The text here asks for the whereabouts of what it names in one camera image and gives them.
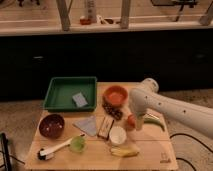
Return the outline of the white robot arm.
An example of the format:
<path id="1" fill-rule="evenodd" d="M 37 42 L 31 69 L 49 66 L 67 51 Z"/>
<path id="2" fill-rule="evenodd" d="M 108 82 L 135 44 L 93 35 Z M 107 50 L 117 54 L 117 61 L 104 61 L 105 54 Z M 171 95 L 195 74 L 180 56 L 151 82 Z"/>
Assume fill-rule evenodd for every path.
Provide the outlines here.
<path id="1" fill-rule="evenodd" d="M 158 94 L 159 85 L 146 78 L 129 91 L 129 108 L 135 117 L 136 129 L 141 130 L 148 109 L 202 133 L 213 139 L 213 109 L 168 98 Z"/>

